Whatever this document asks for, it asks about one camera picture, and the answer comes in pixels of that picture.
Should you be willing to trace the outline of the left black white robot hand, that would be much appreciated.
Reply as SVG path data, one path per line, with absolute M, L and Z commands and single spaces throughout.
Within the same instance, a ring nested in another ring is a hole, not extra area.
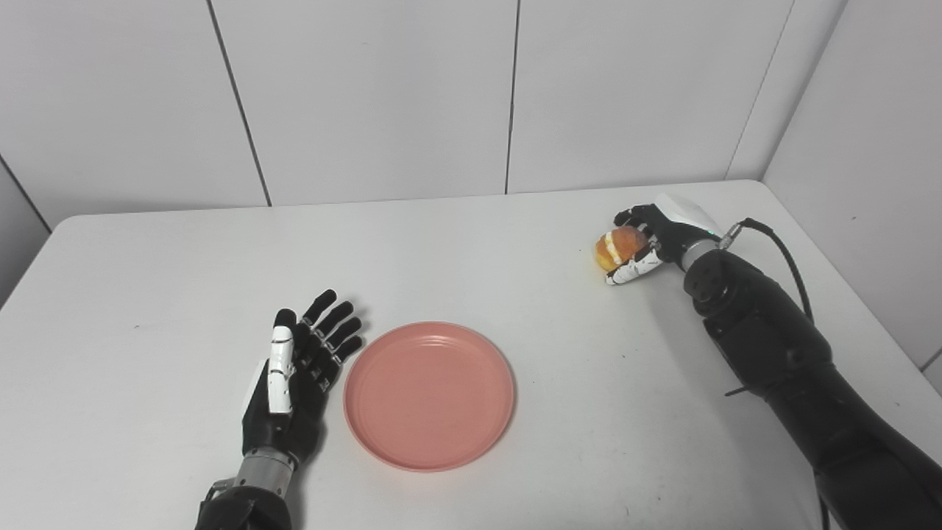
M 241 452 L 274 450 L 295 465 L 319 446 L 327 395 L 344 363 L 364 346 L 363 322 L 333 289 L 303 312 L 290 308 L 274 319 L 268 358 L 243 414 Z

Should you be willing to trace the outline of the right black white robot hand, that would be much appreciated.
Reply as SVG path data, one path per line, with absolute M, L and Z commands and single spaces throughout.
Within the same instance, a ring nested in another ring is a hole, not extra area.
M 700 256 L 720 247 L 720 229 L 713 218 L 695 202 L 674 194 L 660 194 L 652 204 L 621 211 L 613 224 L 637 229 L 646 243 L 616 261 L 615 269 L 606 273 L 610 286 L 632 282 L 664 263 L 687 271 Z

